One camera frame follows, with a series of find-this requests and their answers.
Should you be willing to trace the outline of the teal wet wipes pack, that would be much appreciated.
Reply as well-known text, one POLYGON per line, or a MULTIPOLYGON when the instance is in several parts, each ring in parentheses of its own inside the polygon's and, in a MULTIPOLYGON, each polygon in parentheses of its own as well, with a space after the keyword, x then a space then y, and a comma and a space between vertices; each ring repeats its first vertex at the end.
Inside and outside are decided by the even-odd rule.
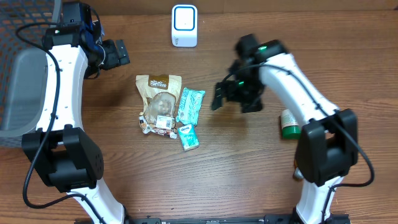
POLYGON ((176 122, 196 126, 204 96, 204 90, 184 88, 177 111, 176 122))

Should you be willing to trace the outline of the teal Kleenex tissue pack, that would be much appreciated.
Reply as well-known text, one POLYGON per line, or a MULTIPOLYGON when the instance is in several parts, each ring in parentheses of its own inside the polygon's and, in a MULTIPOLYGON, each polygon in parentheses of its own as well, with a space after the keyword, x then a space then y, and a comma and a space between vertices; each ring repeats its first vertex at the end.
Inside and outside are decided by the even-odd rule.
POLYGON ((178 128, 178 135, 184 151, 196 149, 200 146, 194 125, 188 124, 178 128))

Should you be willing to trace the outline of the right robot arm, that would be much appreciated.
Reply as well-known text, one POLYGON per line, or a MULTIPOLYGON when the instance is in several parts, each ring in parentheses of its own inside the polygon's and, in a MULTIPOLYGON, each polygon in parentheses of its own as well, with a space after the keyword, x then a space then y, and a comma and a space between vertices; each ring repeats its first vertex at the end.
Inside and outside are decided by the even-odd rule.
POLYGON ((350 223, 347 214, 330 211, 336 185, 358 161, 358 120, 325 98, 279 40, 260 44, 254 34, 241 37, 228 75, 215 85, 212 110, 238 102, 242 113, 263 109, 261 95, 270 88, 301 129, 295 166, 303 177, 299 202, 290 214, 267 214, 264 223, 350 223))

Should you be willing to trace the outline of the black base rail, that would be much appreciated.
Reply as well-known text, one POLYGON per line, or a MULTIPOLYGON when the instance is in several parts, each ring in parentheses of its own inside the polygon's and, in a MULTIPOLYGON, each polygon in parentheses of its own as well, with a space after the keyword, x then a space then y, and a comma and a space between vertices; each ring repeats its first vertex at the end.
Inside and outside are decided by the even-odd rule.
POLYGON ((207 219, 169 219, 160 218, 130 218, 127 223, 132 224, 288 224, 299 223, 291 215, 265 215, 264 217, 238 217, 238 218, 207 218, 207 219))

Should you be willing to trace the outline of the yellow tea bottle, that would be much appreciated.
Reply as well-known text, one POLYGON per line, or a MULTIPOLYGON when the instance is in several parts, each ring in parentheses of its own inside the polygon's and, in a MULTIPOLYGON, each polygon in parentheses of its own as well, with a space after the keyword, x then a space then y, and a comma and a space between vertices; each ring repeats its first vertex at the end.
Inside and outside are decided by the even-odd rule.
POLYGON ((303 180, 304 179, 303 174, 301 173, 296 160, 294 160, 294 166, 295 166, 295 171, 293 174, 294 179, 303 180))

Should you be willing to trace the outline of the green lidded white jar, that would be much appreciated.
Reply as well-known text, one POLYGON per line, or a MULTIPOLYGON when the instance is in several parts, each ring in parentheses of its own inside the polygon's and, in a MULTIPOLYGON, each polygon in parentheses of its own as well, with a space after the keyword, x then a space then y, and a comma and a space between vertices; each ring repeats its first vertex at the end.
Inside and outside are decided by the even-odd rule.
POLYGON ((290 110, 286 109, 281 112, 280 126, 283 139, 297 140, 301 135, 301 127, 290 110))

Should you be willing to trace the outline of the white barcode scanner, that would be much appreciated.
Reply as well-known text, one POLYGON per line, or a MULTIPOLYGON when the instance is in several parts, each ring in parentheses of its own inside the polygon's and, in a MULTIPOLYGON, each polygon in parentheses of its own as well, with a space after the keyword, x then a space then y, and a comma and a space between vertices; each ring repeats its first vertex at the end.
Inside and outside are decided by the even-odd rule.
POLYGON ((172 8, 171 38, 174 47, 193 48, 198 43, 198 11, 191 4, 172 8))

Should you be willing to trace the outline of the grey plastic mesh basket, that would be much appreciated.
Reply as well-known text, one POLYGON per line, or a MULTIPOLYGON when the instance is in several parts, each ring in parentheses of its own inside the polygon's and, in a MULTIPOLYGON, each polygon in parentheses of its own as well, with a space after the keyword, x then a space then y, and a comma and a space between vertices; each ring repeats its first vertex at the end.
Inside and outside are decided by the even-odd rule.
POLYGON ((48 22, 58 22, 61 0, 1 1, 1 146, 20 147, 22 136, 35 131, 44 105, 47 59, 40 44, 48 22))

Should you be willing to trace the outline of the brown snack bag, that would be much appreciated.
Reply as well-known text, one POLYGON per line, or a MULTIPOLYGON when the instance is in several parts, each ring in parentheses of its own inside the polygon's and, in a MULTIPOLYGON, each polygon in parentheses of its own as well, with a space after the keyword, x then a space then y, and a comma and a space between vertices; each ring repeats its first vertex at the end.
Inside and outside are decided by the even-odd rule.
POLYGON ((138 75, 136 87, 144 105, 139 114, 142 132, 175 139, 175 106, 180 98, 182 78, 177 75, 138 75))

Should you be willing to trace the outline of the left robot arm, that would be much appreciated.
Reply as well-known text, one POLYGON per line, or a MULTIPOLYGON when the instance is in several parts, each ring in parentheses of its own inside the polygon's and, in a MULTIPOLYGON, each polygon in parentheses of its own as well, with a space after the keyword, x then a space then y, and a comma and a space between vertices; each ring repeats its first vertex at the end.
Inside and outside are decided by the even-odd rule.
POLYGON ((103 40, 97 12, 80 1, 62 4, 62 17, 49 22, 39 45, 47 59, 44 105, 36 129, 22 137, 30 173, 75 199, 91 223, 129 223, 124 205, 104 181, 99 146, 84 132, 83 81, 129 63, 121 40, 103 40))

